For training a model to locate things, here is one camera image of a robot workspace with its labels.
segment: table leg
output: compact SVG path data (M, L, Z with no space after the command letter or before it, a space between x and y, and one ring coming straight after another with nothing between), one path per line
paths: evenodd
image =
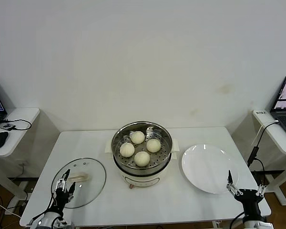
M22 181L19 185L19 188L24 190L26 186L28 185L28 183L29 183L28 181ZM14 196L9 202L9 205L8 205L9 210L11 212L14 212L15 208L12 208L12 207L17 206L20 200L29 200L31 195L32 193L29 192L26 198L18 198L17 196ZM9 211L5 211L5 215L11 215L11 213Z
M273 179L272 175L266 175L269 185L266 192L274 192L280 204L286 206L286 198L280 189L280 185L286 182L286 169L276 179Z
M26 193L21 188L19 188L17 185L15 185L13 182L8 179L4 173L0 169L0 185L5 187L8 191L10 191L12 194L17 196L19 199L25 199Z
M275 179L273 179L272 175L268 174L266 175L266 179L268 180L268 182L271 184L271 182L273 182ZM270 193L270 192L274 192L274 194L276 195L276 198L278 199L278 201L280 202L280 204L282 206L286 206L286 197L284 196L284 193L282 192L282 190L280 189L279 186L277 187L271 187L270 190L266 190L266 193Z

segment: electric steamer pot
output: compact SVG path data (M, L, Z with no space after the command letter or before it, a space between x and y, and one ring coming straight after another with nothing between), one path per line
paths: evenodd
M130 140L130 134L135 131L141 131L145 134L145 141L141 144L134 144ZM161 149L156 153L151 153L146 148L147 141L153 138L161 142ZM131 157L123 157L120 154L120 147L125 142L129 142L134 146L135 152ZM122 127L113 136L111 142L114 162L122 171L125 181L141 187L153 185L160 180L159 173L167 167L171 160L172 147L172 138L166 129L156 123L143 121L130 123ZM145 151L150 155L150 162L145 167L139 167L134 162L135 154L140 151ZM138 185L138 182L145 182L145 184Z

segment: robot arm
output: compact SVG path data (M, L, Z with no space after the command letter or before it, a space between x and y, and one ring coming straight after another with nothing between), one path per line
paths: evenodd
M258 190L238 189L233 184L231 172L229 170L227 189L232 196L243 204L245 229L273 229L271 223L267 223L265 217L261 216L258 203L264 198L267 186L260 185Z
M66 188L66 181L70 174L70 170L68 169L65 172L61 179L58 179L55 187L55 197L53 197L53 203L50 208L47 208L43 213L34 217L29 225L26 228L36 228L36 229L73 229L74 225L71 223L67 223L63 219L63 209L67 203L71 201L74 197L75 191L75 182L69 188L69 191ZM33 226L33 222L42 214L44 217L41 218L37 226Z

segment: power adapter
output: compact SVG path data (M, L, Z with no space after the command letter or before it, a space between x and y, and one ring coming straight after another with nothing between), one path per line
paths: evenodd
M11 131L11 130L13 130L15 128L15 125L7 123L3 127L0 127L0 128L3 129L3 130Z

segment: white plate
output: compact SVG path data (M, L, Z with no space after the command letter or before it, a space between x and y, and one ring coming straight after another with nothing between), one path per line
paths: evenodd
M234 160L220 148L212 145L196 145L182 156L182 169L188 180L197 188L213 193L228 192L229 170L233 183L238 182L238 169Z

